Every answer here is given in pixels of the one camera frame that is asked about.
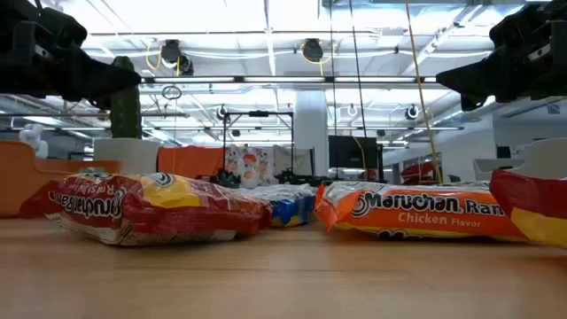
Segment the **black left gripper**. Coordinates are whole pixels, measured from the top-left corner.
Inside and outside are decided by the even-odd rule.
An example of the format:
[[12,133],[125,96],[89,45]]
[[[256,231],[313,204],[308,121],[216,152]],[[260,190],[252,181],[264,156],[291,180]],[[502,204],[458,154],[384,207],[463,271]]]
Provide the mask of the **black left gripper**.
[[136,88],[128,57],[111,64],[81,49],[88,32],[75,18],[40,1],[1,0],[1,91],[68,101],[98,101]]

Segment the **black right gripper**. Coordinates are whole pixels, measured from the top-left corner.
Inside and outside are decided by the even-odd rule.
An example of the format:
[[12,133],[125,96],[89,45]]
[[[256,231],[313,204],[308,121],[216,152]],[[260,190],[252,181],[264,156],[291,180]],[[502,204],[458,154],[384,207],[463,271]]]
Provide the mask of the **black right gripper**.
[[566,1],[536,1],[506,16],[489,32],[493,52],[436,75],[461,95],[465,112],[493,97],[498,103],[566,93]]

